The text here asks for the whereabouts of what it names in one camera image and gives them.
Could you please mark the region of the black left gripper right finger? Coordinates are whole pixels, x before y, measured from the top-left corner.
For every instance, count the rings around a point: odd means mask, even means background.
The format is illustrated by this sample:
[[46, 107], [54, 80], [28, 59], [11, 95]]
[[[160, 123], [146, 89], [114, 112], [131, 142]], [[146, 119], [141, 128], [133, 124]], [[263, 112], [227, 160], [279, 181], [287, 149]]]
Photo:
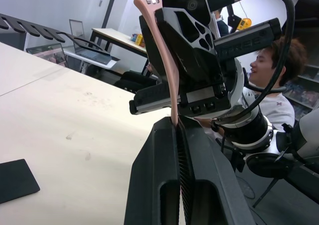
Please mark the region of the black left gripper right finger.
[[180, 116], [178, 134], [188, 175], [181, 176], [185, 222], [188, 225], [254, 225], [229, 160], [201, 125]]

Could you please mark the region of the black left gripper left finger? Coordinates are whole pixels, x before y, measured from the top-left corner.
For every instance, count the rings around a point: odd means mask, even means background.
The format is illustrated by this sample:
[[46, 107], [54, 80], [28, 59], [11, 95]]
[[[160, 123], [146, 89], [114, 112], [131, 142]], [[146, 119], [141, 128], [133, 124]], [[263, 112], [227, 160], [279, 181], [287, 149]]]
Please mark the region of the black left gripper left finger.
[[132, 164], [124, 223], [176, 225], [180, 176], [176, 131], [170, 117], [157, 121]]

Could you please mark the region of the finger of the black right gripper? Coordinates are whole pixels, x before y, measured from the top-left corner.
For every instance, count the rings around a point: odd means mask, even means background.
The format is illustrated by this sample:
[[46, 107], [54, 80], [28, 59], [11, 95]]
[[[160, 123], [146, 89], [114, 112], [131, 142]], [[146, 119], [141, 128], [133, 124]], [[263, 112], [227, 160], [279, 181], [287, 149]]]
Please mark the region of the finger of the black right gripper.
[[[163, 41], [167, 46], [167, 51], [168, 51], [169, 55], [171, 56], [170, 63], [172, 63], [173, 66], [170, 65], [169, 67], [171, 69], [171, 72], [170, 72], [171, 77], [174, 79], [174, 56], [173, 56], [173, 53], [171, 51], [171, 46], [168, 43], [168, 37], [167, 37], [168, 36], [168, 34], [167, 34], [168, 23], [164, 19], [163, 12], [155, 12], [155, 20], [157, 21], [157, 26], [158, 26], [160, 34], [163, 38]], [[158, 46], [155, 42], [155, 38], [152, 35], [152, 32], [151, 32], [145, 18], [142, 15], [139, 17], [139, 21], [140, 21], [140, 26], [142, 29], [142, 35], [144, 37], [144, 41], [145, 41], [145, 45], [146, 45], [148, 59], [153, 67], [153, 73], [156, 76], [160, 77], [161, 79], [167, 79], [165, 66], [164, 66], [160, 51], [158, 49]]]
[[196, 83], [222, 83], [219, 59], [210, 29], [185, 9], [163, 7], [155, 12], [159, 31], [182, 76]]

